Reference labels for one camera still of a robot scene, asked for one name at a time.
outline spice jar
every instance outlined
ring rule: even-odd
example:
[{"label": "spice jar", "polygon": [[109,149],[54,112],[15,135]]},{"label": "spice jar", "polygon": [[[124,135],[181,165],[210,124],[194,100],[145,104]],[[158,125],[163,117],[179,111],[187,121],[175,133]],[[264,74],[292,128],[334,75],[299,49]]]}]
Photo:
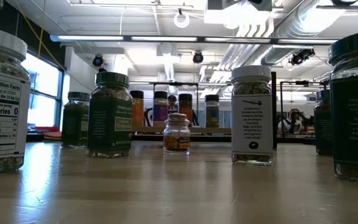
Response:
[{"label": "spice jar", "polygon": [[165,127],[164,121],[168,116],[168,93],[166,91],[154,92],[153,127]]},{"label": "spice jar", "polygon": [[63,110],[63,147],[86,147],[89,109],[89,94],[74,91],[68,92],[68,103]]},{"label": "spice jar", "polygon": [[91,157],[128,156],[131,149],[132,97],[127,75],[96,74],[89,104],[88,150]]},{"label": "spice jar", "polygon": [[252,65],[232,71],[232,161],[270,166],[273,159],[270,69]]},{"label": "spice jar", "polygon": [[205,96],[205,127],[219,127],[219,95]]},{"label": "spice jar", "polygon": [[358,34],[329,47],[335,174],[358,180]]},{"label": "spice jar", "polygon": [[191,122],[193,121],[193,95],[188,93],[179,94],[178,105],[179,113],[186,115],[187,120],[190,122],[189,127],[191,127]]},{"label": "spice jar", "polygon": [[314,131],[316,134],[316,152],[320,155],[333,153],[331,104],[329,90],[321,90],[317,94],[319,103],[314,108]]},{"label": "spice jar", "polygon": [[23,166],[30,75],[22,67],[27,44],[0,31],[0,171]]},{"label": "spice jar", "polygon": [[143,91],[132,90],[132,127],[143,127]]},{"label": "spice jar", "polygon": [[165,121],[167,127],[164,130],[163,151],[166,154],[185,154],[190,153],[190,122],[185,114],[172,113]]}]

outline security camera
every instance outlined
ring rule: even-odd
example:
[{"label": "security camera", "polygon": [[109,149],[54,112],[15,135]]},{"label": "security camera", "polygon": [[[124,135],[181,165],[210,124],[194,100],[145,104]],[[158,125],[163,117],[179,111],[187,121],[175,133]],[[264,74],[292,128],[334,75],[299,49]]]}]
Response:
[{"label": "security camera", "polygon": [[95,55],[94,56],[94,59],[92,61],[92,64],[95,66],[95,67],[101,67],[103,65],[103,55]]},{"label": "security camera", "polygon": [[193,62],[194,63],[201,63],[204,60],[204,56],[200,51],[196,51],[196,53],[194,54],[193,57]]}]

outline black bottle cap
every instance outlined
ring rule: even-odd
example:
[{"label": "black bottle cap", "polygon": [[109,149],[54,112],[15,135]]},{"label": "black bottle cap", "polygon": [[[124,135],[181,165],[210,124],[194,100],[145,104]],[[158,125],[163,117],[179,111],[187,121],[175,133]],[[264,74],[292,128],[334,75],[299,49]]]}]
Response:
[{"label": "black bottle cap", "polygon": [[83,93],[83,92],[68,92],[67,94],[67,98],[69,100],[73,100],[73,99],[78,99],[78,100],[86,100],[89,101],[90,100],[90,95],[89,93]]},{"label": "black bottle cap", "polygon": [[208,101],[218,101],[219,102],[219,95],[206,95],[205,102]]},{"label": "black bottle cap", "polygon": [[179,94],[179,101],[181,101],[181,100],[192,101],[193,100],[193,95],[188,94],[188,93]]},{"label": "black bottle cap", "polygon": [[168,93],[166,91],[155,91],[154,92],[154,99],[157,99],[157,98],[167,99],[168,98]]},{"label": "black bottle cap", "polygon": [[130,93],[131,93],[131,96],[132,96],[133,98],[143,99],[143,91],[140,91],[140,90],[132,90]]}]

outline spice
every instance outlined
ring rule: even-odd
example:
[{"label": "spice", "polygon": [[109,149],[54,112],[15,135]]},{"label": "spice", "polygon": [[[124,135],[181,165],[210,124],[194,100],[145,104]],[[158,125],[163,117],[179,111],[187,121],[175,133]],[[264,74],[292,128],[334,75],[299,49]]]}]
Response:
[{"label": "spice", "polygon": [[68,92],[68,103],[63,110],[63,147],[86,147],[89,109],[89,94],[74,91]]},{"label": "spice", "polygon": [[331,119],[331,104],[329,102],[329,90],[319,91],[317,94],[319,103],[314,108],[314,131],[316,133],[316,152],[320,155],[333,153]]},{"label": "spice", "polygon": [[27,44],[0,31],[0,171],[23,166],[30,75],[22,67]]},{"label": "spice", "polygon": [[154,92],[153,127],[164,127],[168,117],[168,93],[166,91]]},{"label": "spice", "polygon": [[335,175],[358,180],[358,34],[329,47]]},{"label": "spice", "polygon": [[143,91],[132,90],[132,126],[143,127]]},{"label": "spice", "polygon": [[128,76],[99,72],[96,86],[89,105],[87,153],[91,157],[103,158],[128,156],[132,131]]},{"label": "spice", "polygon": [[163,145],[164,153],[186,154],[190,152],[190,122],[185,114],[172,113],[165,121],[167,127],[164,130]]},{"label": "spice", "polygon": [[270,166],[273,160],[270,69],[239,67],[232,71],[232,161]]},{"label": "spice", "polygon": [[205,127],[219,127],[219,95],[205,96]]},{"label": "spice", "polygon": [[189,127],[191,127],[191,122],[193,121],[193,95],[187,93],[179,94],[178,110],[179,113],[186,115],[190,121]]}]

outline fluorescent light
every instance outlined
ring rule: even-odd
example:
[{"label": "fluorescent light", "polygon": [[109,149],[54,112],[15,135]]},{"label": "fluorescent light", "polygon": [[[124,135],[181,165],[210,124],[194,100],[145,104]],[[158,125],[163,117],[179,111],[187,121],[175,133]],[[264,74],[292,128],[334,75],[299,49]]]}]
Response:
[{"label": "fluorescent light", "polygon": [[336,39],[280,39],[279,44],[333,44],[337,42]]},{"label": "fluorescent light", "polygon": [[131,37],[134,41],[175,41],[175,42],[196,42],[197,37]]},{"label": "fluorescent light", "polygon": [[72,41],[100,41],[100,40],[124,40],[122,36],[108,36],[108,35],[51,35],[50,39],[55,42],[72,42]]},{"label": "fluorescent light", "polygon": [[206,42],[227,42],[227,43],[270,43],[270,39],[266,38],[238,38],[238,37],[206,37]]}]

